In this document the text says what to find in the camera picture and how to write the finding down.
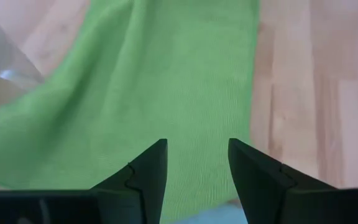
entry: wood grain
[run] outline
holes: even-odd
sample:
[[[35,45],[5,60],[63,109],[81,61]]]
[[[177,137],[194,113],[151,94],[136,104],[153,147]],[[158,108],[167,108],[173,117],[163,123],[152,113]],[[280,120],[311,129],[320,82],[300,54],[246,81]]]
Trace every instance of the wood grain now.
[[[336,187],[358,187],[358,1],[260,6],[255,146]]]

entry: microfiber cloth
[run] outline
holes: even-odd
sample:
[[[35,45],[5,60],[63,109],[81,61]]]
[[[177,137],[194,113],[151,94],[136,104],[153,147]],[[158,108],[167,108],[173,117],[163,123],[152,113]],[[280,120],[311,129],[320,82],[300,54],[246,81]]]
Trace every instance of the microfiber cloth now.
[[[236,197],[256,0],[94,0],[65,60],[0,107],[0,185],[88,189],[168,139],[162,223]]]

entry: wooden floor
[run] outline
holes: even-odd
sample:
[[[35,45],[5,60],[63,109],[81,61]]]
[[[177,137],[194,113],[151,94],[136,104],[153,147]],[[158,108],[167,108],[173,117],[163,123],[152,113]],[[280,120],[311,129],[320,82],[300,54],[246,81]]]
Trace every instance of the wooden floor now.
[[[46,75],[88,1],[0,0],[0,25]],[[260,0],[258,35],[255,146],[336,187],[358,187],[358,0]]]

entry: black plastic part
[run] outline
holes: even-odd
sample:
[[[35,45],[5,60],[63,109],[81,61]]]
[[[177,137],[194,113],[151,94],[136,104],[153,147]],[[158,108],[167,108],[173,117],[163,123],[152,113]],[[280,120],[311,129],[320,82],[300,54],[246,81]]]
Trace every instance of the black plastic part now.
[[[166,181],[161,139],[90,190],[0,191],[0,223],[159,223]]]
[[[335,189],[237,139],[229,163],[249,224],[358,223],[358,189]]]
[[[238,139],[229,141],[229,163],[248,222],[276,223],[286,190],[295,186],[281,163]]]

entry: light blue surface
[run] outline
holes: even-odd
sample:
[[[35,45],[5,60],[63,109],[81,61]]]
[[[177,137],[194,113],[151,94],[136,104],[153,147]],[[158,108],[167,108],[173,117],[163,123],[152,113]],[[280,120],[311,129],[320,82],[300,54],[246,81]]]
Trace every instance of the light blue surface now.
[[[174,224],[245,224],[248,223],[244,211],[231,204],[201,212],[187,220]]]

